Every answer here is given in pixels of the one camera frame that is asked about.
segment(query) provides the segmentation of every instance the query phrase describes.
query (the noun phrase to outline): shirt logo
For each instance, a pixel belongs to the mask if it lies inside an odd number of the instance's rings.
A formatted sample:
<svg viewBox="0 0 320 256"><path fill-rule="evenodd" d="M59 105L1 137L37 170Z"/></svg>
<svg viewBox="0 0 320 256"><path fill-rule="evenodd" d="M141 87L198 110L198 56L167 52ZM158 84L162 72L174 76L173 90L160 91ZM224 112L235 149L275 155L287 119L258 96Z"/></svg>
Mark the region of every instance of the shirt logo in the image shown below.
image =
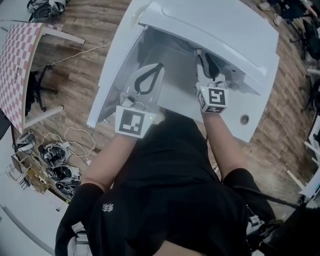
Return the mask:
<svg viewBox="0 0 320 256"><path fill-rule="evenodd" d="M105 203L105 204L102 206L102 211L104 211L104 212L110 213L113 209L114 209L114 205L111 204L111 203L109 203L109 204L106 204L106 203Z"/></svg>

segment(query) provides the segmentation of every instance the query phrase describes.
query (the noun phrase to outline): round hole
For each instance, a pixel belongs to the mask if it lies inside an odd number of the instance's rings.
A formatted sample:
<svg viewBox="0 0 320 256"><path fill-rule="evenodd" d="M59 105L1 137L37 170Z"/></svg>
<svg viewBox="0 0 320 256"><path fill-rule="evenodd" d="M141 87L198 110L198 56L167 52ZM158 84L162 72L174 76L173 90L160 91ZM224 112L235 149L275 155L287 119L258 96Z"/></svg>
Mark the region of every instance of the round hole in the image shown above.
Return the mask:
<svg viewBox="0 0 320 256"><path fill-rule="evenodd" d="M247 114L242 115L240 118L240 123L244 126L247 125L249 123L249 116Z"/></svg>

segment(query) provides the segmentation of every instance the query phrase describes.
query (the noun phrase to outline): black pants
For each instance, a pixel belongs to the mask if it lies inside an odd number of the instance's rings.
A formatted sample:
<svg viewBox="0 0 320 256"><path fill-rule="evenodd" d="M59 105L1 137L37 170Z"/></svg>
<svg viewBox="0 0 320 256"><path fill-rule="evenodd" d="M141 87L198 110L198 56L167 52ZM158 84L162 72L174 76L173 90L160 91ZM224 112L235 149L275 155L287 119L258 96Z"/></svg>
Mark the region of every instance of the black pants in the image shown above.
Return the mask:
<svg viewBox="0 0 320 256"><path fill-rule="evenodd" d="M268 3L273 6L279 4L281 7L280 16L285 20L293 20L301 18L306 13L306 7L300 2L300 0L289 0L283 2L282 0L267 0Z"/></svg>

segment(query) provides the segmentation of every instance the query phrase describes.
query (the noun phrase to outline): shoe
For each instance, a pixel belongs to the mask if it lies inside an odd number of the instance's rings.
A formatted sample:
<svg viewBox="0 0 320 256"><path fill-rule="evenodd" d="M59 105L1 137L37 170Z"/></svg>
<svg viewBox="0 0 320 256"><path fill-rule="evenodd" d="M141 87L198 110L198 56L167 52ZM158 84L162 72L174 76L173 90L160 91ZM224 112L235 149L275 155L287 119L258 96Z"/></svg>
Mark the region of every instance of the shoe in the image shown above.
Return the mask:
<svg viewBox="0 0 320 256"><path fill-rule="evenodd" d="M282 17L279 14L274 14L273 22L276 26L279 26L282 22Z"/></svg>
<svg viewBox="0 0 320 256"><path fill-rule="evenodd" d="M263 2L263 3L258 4L258 8L262 11L269 11L270 4L268 2Z"/></svg>

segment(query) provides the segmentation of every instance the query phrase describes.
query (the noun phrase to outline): person's right arm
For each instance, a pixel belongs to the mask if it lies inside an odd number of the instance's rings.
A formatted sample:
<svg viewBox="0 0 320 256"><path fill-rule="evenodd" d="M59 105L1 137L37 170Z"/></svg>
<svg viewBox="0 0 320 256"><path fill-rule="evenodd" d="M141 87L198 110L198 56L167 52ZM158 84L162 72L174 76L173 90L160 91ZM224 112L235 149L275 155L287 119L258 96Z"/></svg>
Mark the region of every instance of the person's right arm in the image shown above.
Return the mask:
<svg viewBox="0 0 320 256"><path fill-rule="evenodd" d="M247 160L219 114L202 113L210 146L222 180L235 169L247 169Z"/></svg>

